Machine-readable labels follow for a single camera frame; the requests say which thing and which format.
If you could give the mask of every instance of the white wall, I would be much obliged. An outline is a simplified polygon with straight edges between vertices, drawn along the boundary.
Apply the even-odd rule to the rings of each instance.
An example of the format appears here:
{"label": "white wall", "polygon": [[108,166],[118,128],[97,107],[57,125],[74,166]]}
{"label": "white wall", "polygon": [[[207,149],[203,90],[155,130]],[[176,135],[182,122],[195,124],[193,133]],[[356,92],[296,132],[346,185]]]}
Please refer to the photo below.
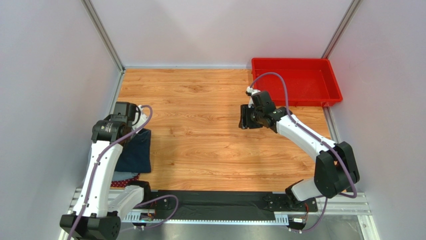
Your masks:
{"label": "white wall", "polygon": [[426,1],[364,0],[330,60],[381,239],[426,239]]}
{"label": "white wall", "polygon": [[79,0],[0,1],[0,239],[58,239],[118,78]]}
{"label": "white wall", "polygon": [[351,0],[92,0],[126,66],[320,58]]}

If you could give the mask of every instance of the red tray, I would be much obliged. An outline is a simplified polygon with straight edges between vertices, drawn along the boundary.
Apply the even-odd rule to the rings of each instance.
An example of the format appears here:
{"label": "red tray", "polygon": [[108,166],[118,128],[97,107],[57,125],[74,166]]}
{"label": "red tray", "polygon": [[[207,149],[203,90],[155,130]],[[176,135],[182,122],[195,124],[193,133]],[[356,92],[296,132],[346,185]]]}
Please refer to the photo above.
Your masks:
{"label": "red tray", "polygon": [[[342,101],[342,93],[328,59],[253,58],[253,79],[267,72],[284,78],[290,106],[331,107]],[[266,90],[277,106],[285,106],[283,85],[274,75],[264,76],[254,85]]]}

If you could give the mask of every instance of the wood grain surface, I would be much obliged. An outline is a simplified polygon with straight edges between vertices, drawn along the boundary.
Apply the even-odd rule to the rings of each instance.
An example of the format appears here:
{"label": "wood grain surface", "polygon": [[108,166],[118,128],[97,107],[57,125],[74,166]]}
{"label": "wood grain surface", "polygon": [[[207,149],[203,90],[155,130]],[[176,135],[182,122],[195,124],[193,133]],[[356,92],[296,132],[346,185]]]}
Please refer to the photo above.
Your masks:
{"label": "wood grain surface", "polygon": [[[290,140],[238,128],[252,81],[245,69],[128,69],[118,100],[153,108],[152,173],[140,180],[156,190],[284,191],[312,177],[313,160]],[[290,109],[330,137],[320,107]]]}

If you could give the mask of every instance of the purple cable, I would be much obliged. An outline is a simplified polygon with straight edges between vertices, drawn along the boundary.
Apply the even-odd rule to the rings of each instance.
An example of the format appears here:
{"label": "purple cable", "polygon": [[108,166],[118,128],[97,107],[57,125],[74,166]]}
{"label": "purple cable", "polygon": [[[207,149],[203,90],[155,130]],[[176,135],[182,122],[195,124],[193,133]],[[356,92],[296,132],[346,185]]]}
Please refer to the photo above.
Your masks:
{"label": "purple cable", "polygon": [[[315,140],[317,140],[320,144],[323,144],[325,147],[327,147],[332,153],[333,155],[336,157],[338,163],[340,164],[341,168],[343,169],[344,174],[347,177],[347,180],[349,181],[350,187],[353,190],[353,194],[349,195],[349,194],[345,194],[345,193],[340,193],[340,195],[354,199],[357,197],[358,193],[357,193],[357,189],[355,188],[355,184],[354,181],[352,180],[351,175],[348,172],[348,169],[346,168],[345,164],[343,163],[342,158],[339,156],[339,154],[336,152],[336,150],[334,150],[329,144],[327,144],[326,142],[322,141],[321,138],[319,138],[317,135],[315,135],[313,132],[309,131],[306,127],[302,126],[301,124],[297,123],[296,120],[292,117],[292,115],[290,114],[290,110],[289,110],[289,95],[287,93],[287,86],[286,86],[286,82],[284,81],[283,77],[281,75],[279,75],[276,72],[266,72],[263,73],[262,75],[256,77],[256,79],[251,83],[250,88],[253,88],[253,85],[259,81],[261,78],[263,78],[264,76],[267,75],[274,75],[276,77],[278,77],[281,80],[282,86],[284,87],[284,93],[285,93],[285,109],[287,111],[287,116],[288,118],[299,128],[301,128],[305,133],[309,134],[311,137],[313,137]],[[307,230],[303,230],[302,233],[307,233],[310,232],[312,230],[314,230],[318,224],[321,222],[321,220],[323,219],[324,213],[326,212],[326,206],[327,206],[327,198],[325,198],[325,204],[324,204],[324,208],[322,209],[322,213],[321,216],[319,217],[318,221],[309,229]]]}
{"label": "purple cable", "polygon": [[114,145],[120,143],[121,141],[125,140],[126,138],[132,136],[134,133],[136,133],[136,132],[140,131],[141,129],[143,129],[148,124],[148,122],[151,120],[151,118],[153,117],[153,108],[151,106],[149,106],[149,105],[142,105],[141,108],[149,108],[150,114],[149,114],[148,119],[146,120],[146,122],[144,122],[140,127],[138,127],[135,130],[127,133],[126,135],[120,137],[119,139],[117,139],[116,141],[114,141],[113,143],[111,143],[110,145],[108,145],[107,147],[105,147],[105,149],[97,157],[96,162],[94,163],[94,167],[93,167],[93,169],[91,170],[91,173],[90,173],[89,182],[87,184],[87,191],[86,191],[86,194],[85,194],[85,197],[84,197],[84,201],[83,201],[83,207],[81,208],[80,213],[78,214],[77,218],[75,219],[74,224],[71,227],[71,230],[69,231],[67,240],[71,240],[74,232],[76,231],[77,225],[79,224],[80,219],[82,218],[83,213],[86,210],[86,206],[87,206],[88,201],[89,201],[90,193],[92,191],[93,180],[95,179],[95,173],[96,173],[96,170],[98,169],[98,165],[99,165],[99,162],[101,161],[101,158]]}
{"label": "purple cable", "polygon": [[[158,227],[158,226],[164,224],[168,220],[170,220],[173,217],[173,215],[175,215],[176,211],[178,210],[178,206],[179,206],[178,197],[175,196],[175,195],[168,194],[168,195],[164,195],[164,196],[160,196],[160,197],[154,198],[154,199],[146,201],[146,202],[139,203],[138,205],[134,206],[135,208],[142,207],[144,205],[147,205],[147,204],[150,204],[150,203],[153,203],[153,202],[156,202],[158,200],[165,199],[165,198],[174,198],[176,200],[176,206],[174,207],[173,212],[168,217],[166,217],[166,219],[162,220],[161,222],[159,222],[159,223],[157,223],[155,225],[146,226],[145,229],[153,229],[155,227]],[[134,227],[129,227],[129,228],[121,230],[120,233],[128,231],[128,230],[131,230],[131,229],[135,229],[135,228]]]}

